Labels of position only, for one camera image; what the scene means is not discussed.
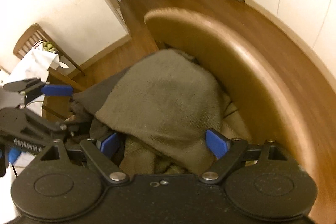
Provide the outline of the olive brown patchwork sweater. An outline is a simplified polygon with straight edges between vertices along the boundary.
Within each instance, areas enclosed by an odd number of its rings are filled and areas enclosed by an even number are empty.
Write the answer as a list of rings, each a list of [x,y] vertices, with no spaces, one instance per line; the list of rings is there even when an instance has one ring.
[[[125,138],[126,174],[201,174],[215,162],[205,133],[250,140],[224,87],[194,57],[162,50],[73,96],[72,111],[89,134]]]

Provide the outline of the wooden slat-back chair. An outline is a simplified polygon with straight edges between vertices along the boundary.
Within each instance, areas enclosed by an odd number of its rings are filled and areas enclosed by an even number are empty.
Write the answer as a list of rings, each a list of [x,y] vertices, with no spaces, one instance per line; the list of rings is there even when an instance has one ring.
[[[43,57],[44,59],[51,60],[47,71],[53,79],[58,80],[62,84],[69,85],[75,92],[83,92],[86,90],[85,87],[58,71],[58,67],[68,69],[68,65],[61,62],[61,58],[64,57],[78,69],[80,73],[85,75],[78,63],[74,61],[37,23],[29,26],[18,39],[14,46],[13,54],[21,60],[30,50],[35,51],[38,56]]]

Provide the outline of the white cloth on chair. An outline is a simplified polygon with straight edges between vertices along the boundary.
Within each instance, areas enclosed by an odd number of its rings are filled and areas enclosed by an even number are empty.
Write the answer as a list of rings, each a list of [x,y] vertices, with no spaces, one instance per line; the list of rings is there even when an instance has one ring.
[[[7,71],[7,76],[1,72],[1,87],[4,84],[30,78],[40,78],[46,81],[49,76],[49,69],[68,69],[69,66],[60,61],[56,53],[43,51],[40,46],[29,50],[19,60],[10,53],[7,48],[1,47],[1,70]]]

